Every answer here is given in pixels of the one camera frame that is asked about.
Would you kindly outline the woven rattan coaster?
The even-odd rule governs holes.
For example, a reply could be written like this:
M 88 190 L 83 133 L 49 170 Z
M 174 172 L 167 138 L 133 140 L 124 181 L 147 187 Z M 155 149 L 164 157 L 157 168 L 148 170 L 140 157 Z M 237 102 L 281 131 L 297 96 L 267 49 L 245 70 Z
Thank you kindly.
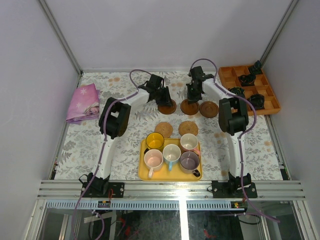
M 183 121 L 179 127 L 178 127 L 178 132 L 181 136 L 185 134 L 193 134 L 195 136 L 198 135 L 199 128 L 198 125 L 194 121 Z
M 169 122 L 160 122 L 155 126 L 154 131 L 160 133 L 164 138 L 170 138 L 173 134 L 173 126 Z

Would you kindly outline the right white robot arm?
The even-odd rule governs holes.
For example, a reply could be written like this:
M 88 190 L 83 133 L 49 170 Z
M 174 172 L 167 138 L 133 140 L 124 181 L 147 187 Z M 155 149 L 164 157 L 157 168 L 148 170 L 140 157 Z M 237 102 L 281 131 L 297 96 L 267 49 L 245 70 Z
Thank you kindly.
M 210 95 L 219 103 L 218 124 L 226 133 L 230 167 L 228 181 L 222 187 L 233 197 L 240 197 L 251 184 L 251 175 L 246 169 L 245 135 L 249 124 L 247 100 L 238 96 L 216 81 L 212 74 L 205 74 L 201 66 L 189 70 L 191 83 L 187 86 L 187 100 L 190 104 L 202 99 L 202 95 Z

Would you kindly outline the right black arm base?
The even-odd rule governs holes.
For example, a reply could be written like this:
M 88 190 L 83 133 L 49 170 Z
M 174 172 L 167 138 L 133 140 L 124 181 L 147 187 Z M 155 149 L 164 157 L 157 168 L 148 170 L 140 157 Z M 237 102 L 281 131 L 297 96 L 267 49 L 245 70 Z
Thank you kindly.
M 213 180 L 211 182 L 213 197 L 217 199 L 244 198 L 241 178 L 239 176 L 233 177 L 230 173 L 228 176 L 228 181 Z M 243 176 L 243 187 L 248 198 L 256 199 L 258 197 L 256 185 L 252 182 L 249 173 Z

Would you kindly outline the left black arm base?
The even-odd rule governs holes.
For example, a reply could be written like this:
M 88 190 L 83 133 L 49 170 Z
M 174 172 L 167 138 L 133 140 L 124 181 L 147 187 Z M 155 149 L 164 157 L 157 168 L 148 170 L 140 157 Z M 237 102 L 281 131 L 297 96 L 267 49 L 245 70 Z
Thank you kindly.
M 81 192 L 84 198 L 123 198 L 125 192 L 124 182 L 110 182 L 106 179 L 96 177 L 91 172 L 83 174 L 78 179 L 82 184 Z

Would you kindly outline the brown wooden coaster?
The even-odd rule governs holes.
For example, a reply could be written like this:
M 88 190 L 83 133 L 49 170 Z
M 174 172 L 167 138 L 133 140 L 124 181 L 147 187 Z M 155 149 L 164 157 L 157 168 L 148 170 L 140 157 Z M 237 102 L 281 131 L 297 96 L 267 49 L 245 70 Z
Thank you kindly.
M 171 115 L 173 114 L 176 109 L 177 109 L 177 104 L 176 102 L 172 99 L 172 106 L 157 106 L 157 109 L 160 113 L 164 114 L 164 115 Z
M 183 100 L 180 104 L 180 109 L 181 111 L 188 115 L 188 116 L 192 116 L 198 113 L 199 109 L 200 109 L 200 105 L 198 102 L 196 103 L 189 103 L 187 99 Z
M 204 101 L 200 105 L 199 111 L 201 115 L 205 118 L 214 118 L 219 113 L 219 107 L 216 103 L 212 101 Z

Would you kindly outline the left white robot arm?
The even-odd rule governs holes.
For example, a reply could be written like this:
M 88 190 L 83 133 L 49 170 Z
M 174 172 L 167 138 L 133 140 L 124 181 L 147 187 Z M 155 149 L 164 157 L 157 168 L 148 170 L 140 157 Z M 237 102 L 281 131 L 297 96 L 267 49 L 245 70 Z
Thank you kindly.
M 163 77 L 150 74 L 149 80 L 135 85 L 136 91 L 123 98 L 107 99 L 98 126 L 100 127 L 100 153 L 92 171 L 82 183 L 82 191 L 93 191 L 98 197 L 105 197 L 110 190 L 109 178 L 116 145 L 127 130 L 130 113 L 138 107 L 155 101 L 160 107 L 172 107 L 169 87 Z

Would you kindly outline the cream mug pink outside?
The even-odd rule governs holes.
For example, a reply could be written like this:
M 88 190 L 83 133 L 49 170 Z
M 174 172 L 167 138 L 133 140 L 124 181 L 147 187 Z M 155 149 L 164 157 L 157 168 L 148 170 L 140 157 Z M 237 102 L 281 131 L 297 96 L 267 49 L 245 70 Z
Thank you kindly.
M 185 151 L 191 151 L 200 156 L 201 151 L 198 149 L 198 144 L 197 137 L 192 133 L 186 133 L 180 138 L 180 145 Z

